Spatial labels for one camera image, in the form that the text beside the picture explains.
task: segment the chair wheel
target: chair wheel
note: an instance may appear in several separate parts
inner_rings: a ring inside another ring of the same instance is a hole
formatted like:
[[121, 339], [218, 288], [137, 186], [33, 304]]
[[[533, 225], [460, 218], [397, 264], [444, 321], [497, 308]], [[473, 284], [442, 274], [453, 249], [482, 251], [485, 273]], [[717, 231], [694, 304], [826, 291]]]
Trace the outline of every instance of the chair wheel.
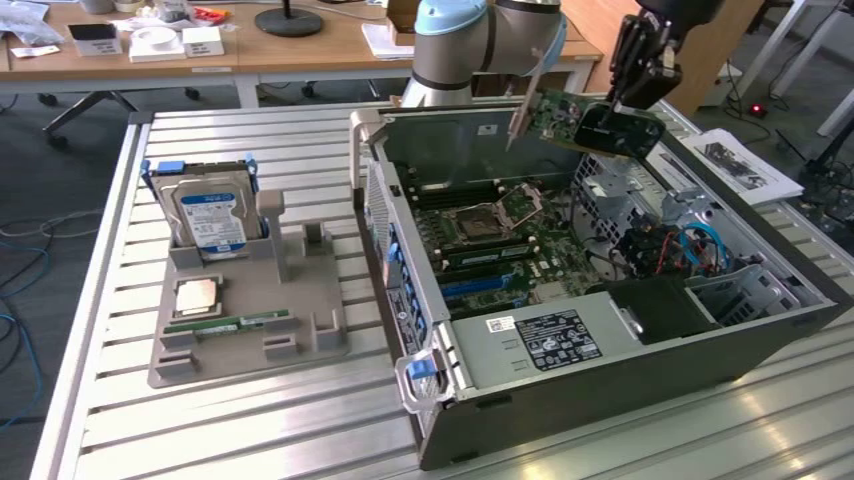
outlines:
[[46, 93], [39, 94], [39, 102], [42, 103], [42, 105], [46, 105], [49, 107], [55, 107], [59, 103], [59, 101], [57, 100], [57, 96]]
[[57, 150], [66, 150], [69, 148], [69, 139], [62, 135], [51, 135], [47, 134], [49, 145], [54, 147]]
[[202, 98], [202, 94], [199, 93], [199, 90], [197, 90], [195, 88], [186, 88], [185, 96], [195, 102], [198, 102], [199, 99]]

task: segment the desk lamp base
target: desk lamp base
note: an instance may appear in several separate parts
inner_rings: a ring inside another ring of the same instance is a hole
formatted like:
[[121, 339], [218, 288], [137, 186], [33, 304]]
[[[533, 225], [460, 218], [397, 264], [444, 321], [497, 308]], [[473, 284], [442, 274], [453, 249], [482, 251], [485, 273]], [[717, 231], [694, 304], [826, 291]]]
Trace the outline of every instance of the desk lamp base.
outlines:
[[298, 8], [285, 15], [285, 8], [263, 11], [255, 16], [255, 26], [279, 37], [306, 37], [323, 29], [323, 18]]

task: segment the power supply label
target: power supply label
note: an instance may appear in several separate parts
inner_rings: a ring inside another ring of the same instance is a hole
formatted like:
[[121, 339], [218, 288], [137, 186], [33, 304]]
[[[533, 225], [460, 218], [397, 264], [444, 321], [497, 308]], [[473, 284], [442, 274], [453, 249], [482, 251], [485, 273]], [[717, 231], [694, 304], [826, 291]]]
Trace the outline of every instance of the power supply label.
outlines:
[[602, 356], [576, 310], [520, 320], [517, 330], [538, 370], [552, 370]]

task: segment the blue hard drive label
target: blue hard drive label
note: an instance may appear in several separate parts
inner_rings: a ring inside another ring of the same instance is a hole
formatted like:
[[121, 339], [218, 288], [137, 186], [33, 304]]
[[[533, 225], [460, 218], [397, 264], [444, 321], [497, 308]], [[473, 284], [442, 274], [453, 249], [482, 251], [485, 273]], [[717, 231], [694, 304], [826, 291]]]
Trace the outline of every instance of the blue hard drive label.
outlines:
[[182, 197], [182, 208], [197, 246], [209, 253], [227, 254], [246, 245], [243, 222], [234, 216], [234, 193]]

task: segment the white box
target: white box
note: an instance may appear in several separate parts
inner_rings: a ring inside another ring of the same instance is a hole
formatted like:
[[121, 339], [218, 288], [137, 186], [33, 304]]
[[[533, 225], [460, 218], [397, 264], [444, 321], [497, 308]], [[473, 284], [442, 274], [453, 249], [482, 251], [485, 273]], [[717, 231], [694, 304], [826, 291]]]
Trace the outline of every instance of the white box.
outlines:
[[182, 31], [182, 41], [189, 57], [210, 57], [225, 55], [223, 39], [217, 27], [186, 28]]
[[122, 53], [122, 40], [117, 27], [105, 24], [69, 25], [78, 54], [83, 57]]
[[[733, 80], [730, 81], [730, 72], [733, 72]], [[726, 96], [733, 91], [733, 85], [738, 84], [738, 81], [742, 78], [742, 71], [736, 68], [733, 65], [729, 66], [725, 64], [721, 67], [721, 71], [718, 72], [718, 78], [716, 78], [716, 84], [709, 89], [709, 93], [706, 94], [706, 98], [704, 99], [704, 103], [701, 107], [718, 107], [724, 104], [726, 100]]]
[[185, 60], [185, 46], [178, 38], [157, 49], [143, 42], [131, 42], [131, 63], [162, 62], [165, 60]]

